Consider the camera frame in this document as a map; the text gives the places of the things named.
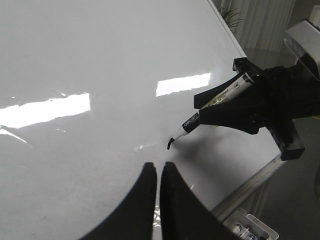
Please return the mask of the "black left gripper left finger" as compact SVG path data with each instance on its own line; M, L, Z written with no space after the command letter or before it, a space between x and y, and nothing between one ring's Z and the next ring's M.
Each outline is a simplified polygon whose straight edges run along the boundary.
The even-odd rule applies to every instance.
M97 227L83 240L151 240L157 192L157 172L152 162L146 162L135 184Z

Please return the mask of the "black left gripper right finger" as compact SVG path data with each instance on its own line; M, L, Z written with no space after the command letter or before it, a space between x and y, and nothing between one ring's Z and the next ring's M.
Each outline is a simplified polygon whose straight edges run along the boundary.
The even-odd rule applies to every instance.
M166 162L160 183L163 240L238 240L190 190L176 165Z

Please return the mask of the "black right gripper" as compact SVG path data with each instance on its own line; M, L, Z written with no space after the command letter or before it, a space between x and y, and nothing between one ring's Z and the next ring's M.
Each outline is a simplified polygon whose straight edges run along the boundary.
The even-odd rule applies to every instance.
M232 69L239 74L193 97L194 108L201 109L199 123L251 135L265 127L280 150L281 160L299 159L305 146L294 120L319 115L319 79L300 62L262 70L242 57L234 59Z

